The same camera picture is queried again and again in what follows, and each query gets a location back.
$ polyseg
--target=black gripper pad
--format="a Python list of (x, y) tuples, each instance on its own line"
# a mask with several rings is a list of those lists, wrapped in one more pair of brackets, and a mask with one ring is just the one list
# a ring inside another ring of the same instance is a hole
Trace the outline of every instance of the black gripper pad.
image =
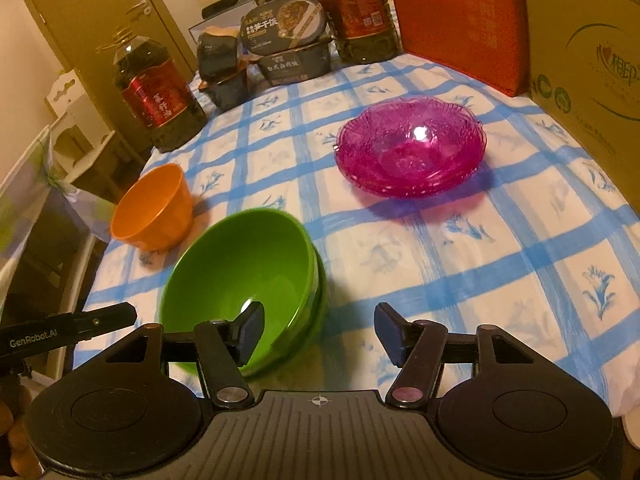
[[(49, 472), (44, 480), (61, 480)], [(425, 418), (376, 391), (266, 392), (215, 416), (188, 452), (143, 480), (490, 480), (450, 453)], [(590, 472), (575, 480), (596, 480)]]

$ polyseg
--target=finger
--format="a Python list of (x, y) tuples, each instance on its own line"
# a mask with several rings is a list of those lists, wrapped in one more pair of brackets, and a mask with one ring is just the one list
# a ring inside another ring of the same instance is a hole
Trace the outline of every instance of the finger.
[(13, 424), (14, 416), (11, 410), (4, 402), (0, 402), (0, 435), (4, 435), (9, 431)]
[(40, 462), (31, 448), (12, 452), (11, 467), (24, 480), (35, 480), (42, 474)]
[(20, 412), (25, 413), (30, 404), (31, 392), (24, 384), (21, 384), (18, 386), (18, 406), (20, 406)]
[(27, 440), (27, 432), (24, 429), (24, 415), (19, 416), (14, 426), (7, 433), (9, 446), (16, 451), (24, 451), (29, 449), (29, 441)]

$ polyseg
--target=plastic bowl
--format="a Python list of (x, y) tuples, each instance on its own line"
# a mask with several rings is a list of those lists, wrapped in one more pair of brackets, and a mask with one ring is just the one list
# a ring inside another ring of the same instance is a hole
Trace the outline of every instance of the plastic bowl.
[[(324, 325), (324, 319), (328, 310), (328, 287), (324, 265), (322, 264), (322, 259), (320, 258), (320, 255), (317, 251), (316, 258), (318, 259), (319, 282), (318, 291), (316, 292), (316, 300), (314, 301), (314, 305), (311, 311), (309, 327), (305, 331), (300, 332), (296, 336), (296, 338), (291, 341), (290, 348), (287, 352), (274, 352), (271, 361), (264, 362), (264, 365), (261, 365), (260, 369), (250, 369), (249, 367), (243, 368), (242, 373), (248, 380), (254, 381), (276, 371), (281, 366), (285, 365), (291, 358), (293, 358), (293, 356), (299, 354), (300, 352), (306, 351), (320, 338), (320, 333), (322, 332), (322, 326)], [(195, 366), (193, 366), (192, 373), (197, 373)]]
[(335, 160), (364, 191), (414, 198), (464, 182), (485, 147), (482, 124), (466, 108), (421, 96), (375, 104), (347, 122), (338, 133)]
[(264, 333), (242, 368), (251, 375), (298, 345), (312, 323), (318, 283), (316, 252), (300, 222), (279, 210), (249, 209), (210, 227), (183, 254), (164, 288), (160, 322), (167, 332), (190, 332), (260, 301)]
[(111, 236), (143, 251), (167, 251), (193, 224), (193, 201), (180, 166), (165, 164), (142, 176), (122, 197)]

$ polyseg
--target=blue checkered tablecloth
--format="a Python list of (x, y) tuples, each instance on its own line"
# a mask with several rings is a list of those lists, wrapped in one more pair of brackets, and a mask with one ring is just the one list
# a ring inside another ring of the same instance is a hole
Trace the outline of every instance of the blue checkered tablecloth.
[[(415, 95), (462, 104), (484, 123), (479, 171), (421, 200), (351, 187), (334, 161), (340, 127), (372, 103)], [(638, 216), (529, 98), (507, 98), (407, 54), (268, 89), (218, 116), (199, 98), (209, 124), (179, 150), (154, 152), (145, 168), (183, 168), (195, 202), (193, 231), (169, 253), (112, 241), (85, 309), (129, 301), (137, 325), (158, 321), (162, 288), (204, 229), (242, 209), (274, 207), (311, 235), (328, 272), (330, 306), (319, 343), (254, 388), (384, 394), (398, 370), (375, 337), (372, 313), (386, 301), (409, 319), (436, 320), (452, 332), (499, 325), (596, 391), (613, 413), (640, 402)], [(80, 343), (75, 364), (129, 330)], [(179, 368), (171, 374), (198, 390)], [(469, 374), (468, 366), (447, 366), (443, 388)]]

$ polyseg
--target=glass bowl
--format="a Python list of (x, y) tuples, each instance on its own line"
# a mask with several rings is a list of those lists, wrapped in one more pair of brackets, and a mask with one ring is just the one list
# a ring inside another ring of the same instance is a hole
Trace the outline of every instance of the glass bowl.
[(420, 96), (368, 107), (341, 128), (334, 150), (340, 172), (354, 186), (415, 198), (464, 182), (485, 147), (482, 124), (469, 110)]

